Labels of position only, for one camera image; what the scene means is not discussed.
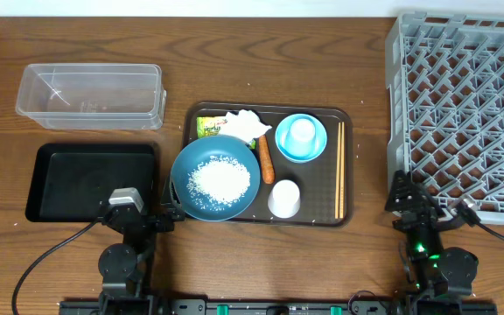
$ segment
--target white wall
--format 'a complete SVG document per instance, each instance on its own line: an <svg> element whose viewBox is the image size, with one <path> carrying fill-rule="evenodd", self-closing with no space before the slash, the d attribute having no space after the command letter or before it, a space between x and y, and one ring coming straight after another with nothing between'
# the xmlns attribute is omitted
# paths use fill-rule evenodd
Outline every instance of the white wall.
<svg viewBox="0 0 504 315"><path fill-rule="evenodd" d="M504 0L0 0L0 16L395 17L400 11L504 15Z"/></svg>

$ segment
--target empty black tray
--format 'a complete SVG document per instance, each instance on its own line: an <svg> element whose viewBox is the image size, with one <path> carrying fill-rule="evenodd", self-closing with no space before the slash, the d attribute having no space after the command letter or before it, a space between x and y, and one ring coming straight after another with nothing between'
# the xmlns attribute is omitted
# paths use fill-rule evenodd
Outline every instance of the empty black tray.
<svg viewBox="0 0 504 315"><path fill-rule="evenodd" d="M273 185L260 184L260 190L254 202L240 215L231 219L235 222L263 224L301 225L311 227L340 227L347 224L353 215L353 170L351 159L353 149L353 125L349 116L338 108L307 108L281 105L231 104L202 102L190 108L185 117L184 146L198 137L196 118L199 116L224 116L227 112L248 109L256 112L263 123L273 128L266 133L269 153L276 170L276 182L291 179L300 188L301 207L296 215L289 219L280 219L268 209L268 196ZM305 164L296 164L287 160L277 149L275 132L277 125L292 114L315 116L324 125L328 142L322 154ZM345 155L345 204L344 218L335 217L336 157L338 144L338 124L346 126ZM257 148L253 151L258 156Z"/></svg>
<svg viewBox="0 0 504 315"><path fill-rule="evenodd" d="M147 144L49 143L38 150L25 215L33 222L90 222L117 188L135 187L147 213L155 170Z"/></svg>

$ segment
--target clear plastic container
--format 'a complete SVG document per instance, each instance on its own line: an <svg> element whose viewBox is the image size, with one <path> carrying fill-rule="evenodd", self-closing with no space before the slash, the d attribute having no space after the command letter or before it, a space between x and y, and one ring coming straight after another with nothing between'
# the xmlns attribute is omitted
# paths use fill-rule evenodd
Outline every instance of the clear plastic container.
<svg viewBox="0 0 504 315"><path fill-rule="evenodd" d="M16 111L47 129L155 130L163 125L161 69L145 64L33 64Z"/></svg>

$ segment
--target chopstick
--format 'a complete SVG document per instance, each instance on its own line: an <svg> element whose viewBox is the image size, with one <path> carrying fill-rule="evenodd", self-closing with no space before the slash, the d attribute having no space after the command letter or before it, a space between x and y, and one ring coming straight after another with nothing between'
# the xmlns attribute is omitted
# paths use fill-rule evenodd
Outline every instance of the chopstick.
<svg viewBox="0 0 504 315"><path fill-rule="evenodd" d="M336 157L336 219L340 219L340 160L341 160L341 122L338 123L338 156Z"/></svg>
<svg viewBox="0 0 504 315"><path fill-rule="evenodd" d="M339 218L343 219L343 207L344 207L344 193L345 193L345 181L346 181L346 166L344 164L346 159L346 123L341 123L341 141L339 142L341 145L341 159L339 160L339 165L341 165L341 182L339 183Z"/></svg>

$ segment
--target blue plate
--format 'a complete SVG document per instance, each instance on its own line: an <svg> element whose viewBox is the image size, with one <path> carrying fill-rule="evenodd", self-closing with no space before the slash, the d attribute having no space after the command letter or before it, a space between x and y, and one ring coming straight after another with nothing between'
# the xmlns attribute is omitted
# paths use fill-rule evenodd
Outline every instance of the blue plate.
<svg viewBox="0 0 504 315"><path fill-rule="evenodd" d="M306 157L295 157L292 154L290 154L286 149L285 149L285 138L287 137L287 133L289 132L289 129L291 128L291 125L297 120L297 119L308 119L312 123L314 123L314 129L316 135L314 136L314 150L311 152L311 154L307 155ZM322 122L320 122L318 119L314 118L311 115L306 115L306 114L295 114L295 115L290 115L288 117L285 117L279 125L277 125L276 129L276 145L279 151L283 154L285 158L290 160L291 162L294 163L306 163L309 161L312 161L313 159L317 158L324 149L326 148L326 143L328 142L328 135L326 134L326 128L324 128L324 125Z"/></svg>
<svg viewBox="0 0 504 315"><path fill-rule="evenodd" d="M250 187L231 206L212 204L206 196L192 196L187 188L189 174L200 163L209 162L211 156L234 158L250 173ZM243 141L231 136L209 136L188 144L178 154L172 166L171 179L181 207L187 214L203 221L224 221L239 215L254 201L260 188L260 166Z"/></svg>

